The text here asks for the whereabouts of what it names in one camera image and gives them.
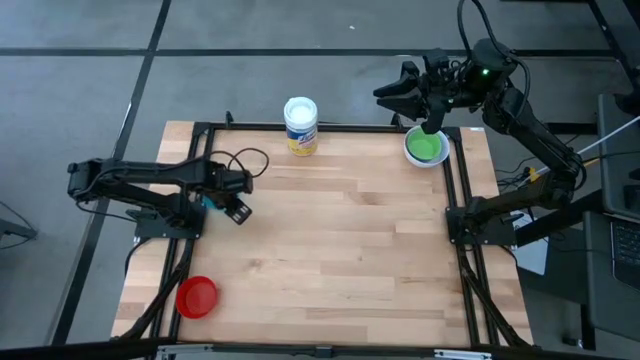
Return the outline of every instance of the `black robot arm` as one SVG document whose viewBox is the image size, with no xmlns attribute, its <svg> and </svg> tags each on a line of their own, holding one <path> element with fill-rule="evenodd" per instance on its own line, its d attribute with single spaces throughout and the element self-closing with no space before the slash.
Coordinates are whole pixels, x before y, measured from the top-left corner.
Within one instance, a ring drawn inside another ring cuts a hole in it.
<svg viewBox="0 0 640 360">
<path fill-rule="evenodd" d="M 567 205 L 584 171 L 580 156 L 536 119 L 523 94 L 513 87 L 509 75 L 517 65 L 504 54 L 510 50 L 490 39 L 480 40 L 463 63 L 449 61 L 436 49 L 424 57 L 423 74 L 414 63 L 405 62 L 399 81 L 374 91 L 379 105 L 412 120 L 426 118 L 421 128 L 427 134 L 439 131 L 444 114 L 454 108 L 482 109 L 487 126 L 514 137 L 549 167 L 528 186 L 490 199 L 474 197 L 466 207 L 450 209 L 451 236 L 464 243 L 474 243 L 490 221 L 514 210 Z"/>
<path fill-rule="evenodd" d="M 208 197 L 238 224 L 251 215 L 238 199 L 238 194 L 253 191 L 251 173 L 203 158 L 180 164 L 92 159 L 70 164 L 68 172 L 67 193 L 78 203 L 109 198 L 140 206 L 127 211 L 137 222 L 139 237 L 199 237 L 205 208 L 202 201 L 190 199 L 191 194 Z M 180 192 L 165 195 L 133 184 L 172 184 Z"/>
</svg>

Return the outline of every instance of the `red lid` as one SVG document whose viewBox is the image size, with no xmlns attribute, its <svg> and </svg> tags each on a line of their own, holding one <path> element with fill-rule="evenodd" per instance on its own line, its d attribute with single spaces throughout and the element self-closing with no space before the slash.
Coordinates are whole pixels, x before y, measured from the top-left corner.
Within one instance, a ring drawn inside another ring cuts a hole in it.
<svg viewBox="0 0 640 360">
<path fill-rule="evenodd" d="M 189 319 L 199 319 L 207 315 L 217 303 L 216 284 L 208 277 L 194 276 L 178 288 L 176 308 L 182 316 Z"/>
</svg>

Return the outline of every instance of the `yellow clip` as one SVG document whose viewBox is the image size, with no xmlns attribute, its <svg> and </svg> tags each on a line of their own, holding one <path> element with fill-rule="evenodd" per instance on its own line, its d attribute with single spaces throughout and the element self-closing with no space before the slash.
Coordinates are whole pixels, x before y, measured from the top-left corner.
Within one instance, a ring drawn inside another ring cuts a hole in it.
<svg viewBox="0 0 640 360">
<path fill-rule="evenodd" d="M 536 174 L 536 169 L 532 167 L 529 168 L 529 176 L 531 177 L 529 179 L 530 182 L 534 182 L 540 177 L 540 175 Z"/>
</svg>

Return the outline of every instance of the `wooden table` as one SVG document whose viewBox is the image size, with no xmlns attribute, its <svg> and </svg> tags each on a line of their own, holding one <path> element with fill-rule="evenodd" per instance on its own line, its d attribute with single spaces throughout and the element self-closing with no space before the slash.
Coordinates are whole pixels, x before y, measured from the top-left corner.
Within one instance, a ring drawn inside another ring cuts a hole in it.
<svg viewBox="0 0 640 360">
<path fill-rule="evenodd" d="M 157 161 L 184 160 L 192 128 L 192 122 L 168 122 Z M 461 132 L 473 194 L 498 194 L 483 129 Z M 220 211 L 207 215 L 190 275 L 213 279 L 220 303 L 203 319 L 182 319 L 179 340 L 468 346 L 460 275 L 444 217 L 443 168 L 410 165 L 403 136 L 321 132 L 316 154 L 302 158 L 289 152 L 284 133 L 216 131 L 214 149 L 257 147 L 269 154 L 271 165 L 255 179 L 254 193 L 243 196 L 253 215 L 242 226 Z M 254 173 L 264 162 L 253 153 L 241 160 Z M 155 296 L 167 244 L 153 240 L 133 256 L 113 335 L 126 331 Z M 494 302 L 531 342 L 513 259 L 497 247 L 486 246 L 484 253 Z M 482 307 L 475 302 L 487 342 Z M 167 334 L 173 304 L 172 296 L 161 335 Z"/>
</svg>

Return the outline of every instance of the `disinfecting wipes container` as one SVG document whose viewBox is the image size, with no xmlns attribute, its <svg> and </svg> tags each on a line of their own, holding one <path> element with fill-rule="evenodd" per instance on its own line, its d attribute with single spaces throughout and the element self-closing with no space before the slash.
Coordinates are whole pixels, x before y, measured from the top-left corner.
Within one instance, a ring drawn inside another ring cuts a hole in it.
<svg viewBox="0 0 640 360">
<path fill-rule="evenodd" d="M 306 97 L 291 98 L 284 106 L 287 141 L 291 152 L 309 156 L 318 147 L 318 108 Z"/>
</svg>

